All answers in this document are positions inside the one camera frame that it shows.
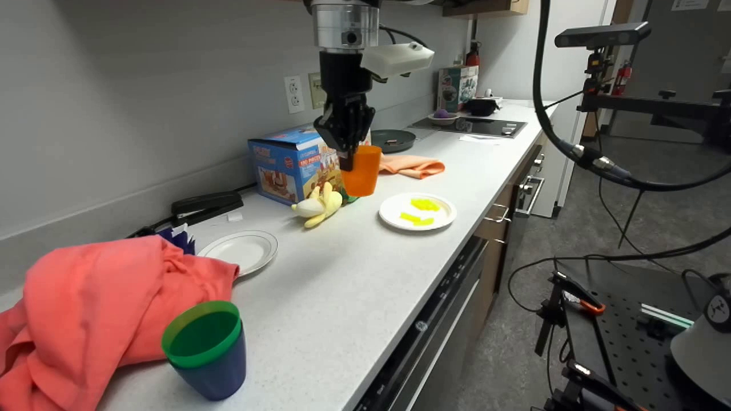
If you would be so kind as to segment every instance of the blue cup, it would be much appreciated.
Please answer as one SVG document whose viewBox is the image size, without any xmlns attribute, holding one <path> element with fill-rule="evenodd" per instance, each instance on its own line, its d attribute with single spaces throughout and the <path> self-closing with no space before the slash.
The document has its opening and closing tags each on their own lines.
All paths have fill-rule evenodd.
<svg viewBox="0 0 731 411">
<path fill-rule="evenodd" d="M 231 301 L 207 301 L 178 315 L 162 333 L 162 349 L 211 403 L 231 398 L 248 380 L 245 328 Z"/>
</svg>

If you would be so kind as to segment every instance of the white countertop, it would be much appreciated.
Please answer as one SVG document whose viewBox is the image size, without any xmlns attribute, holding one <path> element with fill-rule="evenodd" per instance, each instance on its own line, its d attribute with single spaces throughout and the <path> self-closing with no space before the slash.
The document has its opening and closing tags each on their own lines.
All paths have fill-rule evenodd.
<svg viewBox="0 0 731 411">
<path fill-rule="evenodd" d="M 195 226 L 200 246 L 227 233 L 268 232 L 274 262 L 241 282 L 234 301 L 245 318 L 248 382 L 225 403 L 207 403 L 165 363 L 119 372 L 104 409 L 352 409 L 410 322 L 478 226 L 515 168 L 540 135 L 531 103 L 502 103 L 494 120 L 529 121 L 515 139 L 419 132 L 410 156 L 445 162 L 425 180 L 382 177 L 376 196 L 358 200 L 316 232 L 302 232 L 285 206 L 249 195 L 242 221 Z M 437 233 L 397 233 L 377 218 L 400 192 L 434 192 L 458 206 Z"/>
</svg>

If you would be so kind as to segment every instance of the wall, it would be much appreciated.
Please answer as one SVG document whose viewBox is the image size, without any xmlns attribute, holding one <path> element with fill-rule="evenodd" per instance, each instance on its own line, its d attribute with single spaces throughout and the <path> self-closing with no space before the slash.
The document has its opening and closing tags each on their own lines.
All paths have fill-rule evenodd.
<svg viewBox="0 0 731 411">
<path fill-rule="evenodd" d="M 465 18 L 440 7 L 389 3 L 382 23 L 422 36 L 434 66 L 465 44 Z M 285 75 L 317 71 L 294 0 L 6 0 L 0 63 L 0 278 L 252 184 L 245 143 L 317 114 L 283 98 Z M 433 74 L 371 101 L 376 125 L 406 125 L 429 111 Z"/>
<path fill-rule="evenodd" d="M 678 98 L 708 103 L 713 90 L 730 88 L 723 57 L 731 52 L 731 11 L 717 11 L 710 0 L 699 11 L 673 11 L 673 3 L 654 0 L 646 22 L 654 32 L 636 48 L 636 77 L 629 96 L 659 98 L 677 90 Z"/>
<path fill-rule="evenodd" d="M 495 96 L 532 98 L 532 65 L 540 31 L 542 0 L 532 0 L 526 17 L 481 17 L 481 50 L 484 68 L 481 90 Z M 610 23 L 615 0 L 554 0 L 546 52 L 543 52 L 543 101 L 558 101 L 582 90 L 589 52 L 582 48 L 555 48 L 555 34 L 570 28 Z M 558 105 L 554 129 L 570 143 L 580 139 L 586 114 L 575 112 L 580 98 Z M 573 162 L 566 162 L 554 146 L 546 148 L 543 195 L 535 214 L 550 218 L 555 206 L 565 206 Z"/>
</svg>

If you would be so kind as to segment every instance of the cabinet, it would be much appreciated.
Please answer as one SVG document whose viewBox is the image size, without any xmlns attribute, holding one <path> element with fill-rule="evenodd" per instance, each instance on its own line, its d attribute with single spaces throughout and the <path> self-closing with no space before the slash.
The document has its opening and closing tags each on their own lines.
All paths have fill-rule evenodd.
<svg viewBox="0 0 731 411">
<path fill-rule="evenodd" d="M 459 15 L 526 15 L 531 0 L 445 0 L 444 17 Z"/>
<path fill-rule="evenodd" d="M 472 340 L 475 343 L 484 329 L 494 299 L 501 291 L 502 266 L 508 253 L 508 236 L 510 221 L 516 214 L 518 189 L 529 178 L 535 160 L 542 156 L 542 146 L 532 146 L 526 160 L 518 165 L 515 177 L 505 184 L 495 202 L 484 212 L 482 225 L 478 226 L 475 236 L 486 240 L 486 251 L 482 261 L 482 282 L 475 291 L 475 318 L 472 329 Z"/>
</svg>

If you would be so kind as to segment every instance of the white plate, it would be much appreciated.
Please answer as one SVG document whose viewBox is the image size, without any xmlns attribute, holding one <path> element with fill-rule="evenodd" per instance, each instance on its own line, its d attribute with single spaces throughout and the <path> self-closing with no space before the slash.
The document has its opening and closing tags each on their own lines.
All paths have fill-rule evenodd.
<svg viewBox="0 0 731 411">
<path fill-rule="evenodd" d="M 454 221 L 458 209 L 437 195 L 404 192 L 389 196 L 380 209 L 380 218 L 402 232 L 440 232 Z"/>
<path fill-rule="evenodd" d="M 276 238 L 270 233 L 234 233 L 211 243 L 200 256 L 227 261 L 241 268 L 237 276 L 252 276 L 276 256 Z"/>
</svg>

